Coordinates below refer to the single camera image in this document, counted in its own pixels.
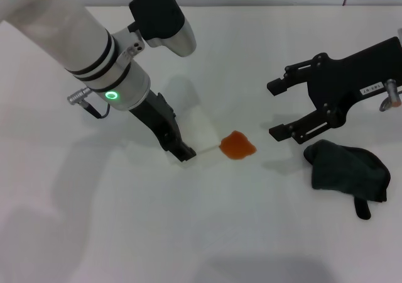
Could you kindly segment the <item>white paper cup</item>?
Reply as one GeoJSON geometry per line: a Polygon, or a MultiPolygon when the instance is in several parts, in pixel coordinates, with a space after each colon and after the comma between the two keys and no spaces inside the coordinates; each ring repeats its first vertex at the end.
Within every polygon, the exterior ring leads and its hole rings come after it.
{"type": "Polygon", "coordinates": [[[199,167],[207,169],[219,160],[217,153],[220,138],[210,116],[201,104],[181,103],[173,107],[182,140],[192,148],[196,156],[180,162],[171,153],[166,157],[171,165],[183,169],[199,167]]]}

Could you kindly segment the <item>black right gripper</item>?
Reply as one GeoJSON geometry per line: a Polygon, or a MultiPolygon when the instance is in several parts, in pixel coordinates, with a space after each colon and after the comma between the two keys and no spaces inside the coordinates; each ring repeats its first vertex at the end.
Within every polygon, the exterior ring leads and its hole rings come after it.
{"type": "Polygon", "coordinates": [[[316,111],[289,124],[269,129],[278,142],[292,138],[302,144],[332,128],[345,124],[356,103],[386,92],[384,83],[392,79],[402,87],[402,44],[392,37],[349,57],[334,60],[320,55],[319,66],[312,59],[285,67],[282,79],[267,83],[272,95],[308,82],[308,95],[316,111]]]}

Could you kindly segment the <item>dark blue rag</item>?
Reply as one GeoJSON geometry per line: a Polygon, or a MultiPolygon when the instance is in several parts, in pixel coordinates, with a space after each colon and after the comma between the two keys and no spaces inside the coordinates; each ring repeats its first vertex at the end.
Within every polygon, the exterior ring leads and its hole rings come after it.
{"type": "Polygon", "coordinates": [[[387,201],[391,174],[372,152],[319,140],[307,146],[303,156],[312,166],[312,188],[352,196],[358,218],[371,219],[369,201],[387,201]]]}

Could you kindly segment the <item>brown water stain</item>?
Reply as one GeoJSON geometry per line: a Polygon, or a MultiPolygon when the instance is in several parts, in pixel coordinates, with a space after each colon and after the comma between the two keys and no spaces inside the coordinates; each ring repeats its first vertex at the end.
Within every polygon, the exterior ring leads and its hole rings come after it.
{"type": "Polygon", "coordinates": [[[222,139],[219,148],[221,152],[232,160],[242,160],[257,152],[257,148],[240,131],[233,131],[222,139]]]}

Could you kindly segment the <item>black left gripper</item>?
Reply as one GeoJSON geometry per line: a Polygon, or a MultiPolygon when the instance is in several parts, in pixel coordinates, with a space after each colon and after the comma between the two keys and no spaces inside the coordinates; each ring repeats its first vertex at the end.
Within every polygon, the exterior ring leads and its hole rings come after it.
{"type": "Polygon", "coordinates": [[[186,162],[196,156],[195,150],[182,141],[173,109],[161,93],[156,95],[149,91],[143,102],[129,112],[154,133],[165,151],[171,152],[179,161],[186,162]]]}

